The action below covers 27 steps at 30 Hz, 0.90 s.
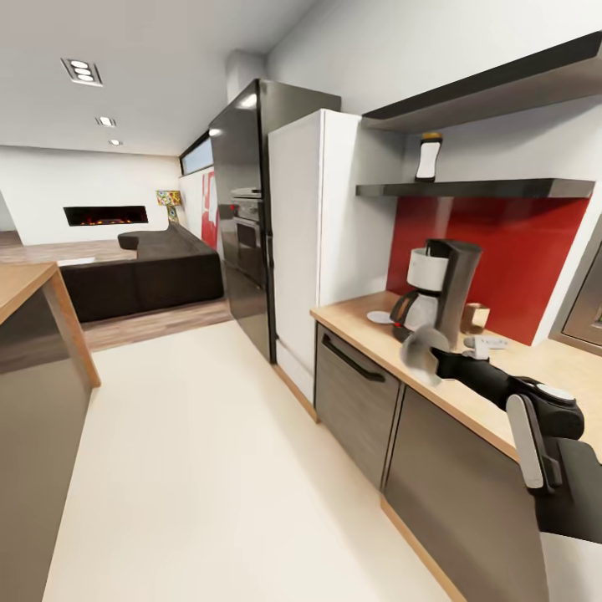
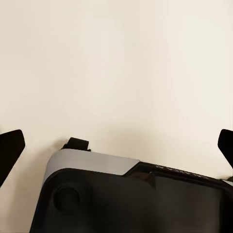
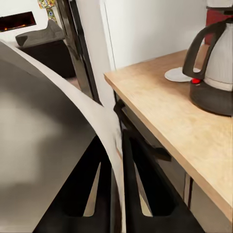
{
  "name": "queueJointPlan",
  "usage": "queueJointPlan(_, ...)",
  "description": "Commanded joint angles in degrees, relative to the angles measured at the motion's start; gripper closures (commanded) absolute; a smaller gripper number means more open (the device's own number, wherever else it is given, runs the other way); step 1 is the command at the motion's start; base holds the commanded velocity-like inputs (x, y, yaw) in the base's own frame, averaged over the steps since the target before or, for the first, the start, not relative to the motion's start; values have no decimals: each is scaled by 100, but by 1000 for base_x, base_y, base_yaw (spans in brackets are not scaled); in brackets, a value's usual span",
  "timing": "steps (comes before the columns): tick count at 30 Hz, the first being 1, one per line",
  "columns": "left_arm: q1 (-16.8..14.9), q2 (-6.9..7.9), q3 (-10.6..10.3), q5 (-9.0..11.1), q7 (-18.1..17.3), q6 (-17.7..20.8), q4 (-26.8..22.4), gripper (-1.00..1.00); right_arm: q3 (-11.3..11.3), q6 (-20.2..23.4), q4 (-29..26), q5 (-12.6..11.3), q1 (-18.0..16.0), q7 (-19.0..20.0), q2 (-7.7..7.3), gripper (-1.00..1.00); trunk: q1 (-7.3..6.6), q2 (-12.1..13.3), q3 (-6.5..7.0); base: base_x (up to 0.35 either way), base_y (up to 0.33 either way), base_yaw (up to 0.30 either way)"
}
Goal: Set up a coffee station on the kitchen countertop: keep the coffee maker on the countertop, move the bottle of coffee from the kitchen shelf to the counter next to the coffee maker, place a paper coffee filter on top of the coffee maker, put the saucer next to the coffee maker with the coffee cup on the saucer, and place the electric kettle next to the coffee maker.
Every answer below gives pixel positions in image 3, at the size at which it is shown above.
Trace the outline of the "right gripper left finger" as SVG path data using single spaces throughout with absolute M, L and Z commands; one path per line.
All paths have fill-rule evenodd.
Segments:
M 94 215 L 85 217 L 100 163 Z M 105 147 L 96 135 L 33 233 L 110 233 L 111 171 Z

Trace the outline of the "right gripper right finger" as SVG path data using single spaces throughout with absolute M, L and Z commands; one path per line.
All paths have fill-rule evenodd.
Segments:
M 122 131 L 126 233 L 205 233 L 140 136 Z M 152 216 L 142 213 L 134 162 Z

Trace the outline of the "paper coffee filter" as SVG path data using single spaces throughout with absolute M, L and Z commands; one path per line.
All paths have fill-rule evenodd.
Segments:
M 110 233 L 122 233 L 116 116 L 0 39 L 0 233 L 33 233 L 96 135 L 112 165 Z M 100 167 L 85 217 L 94 215 Z

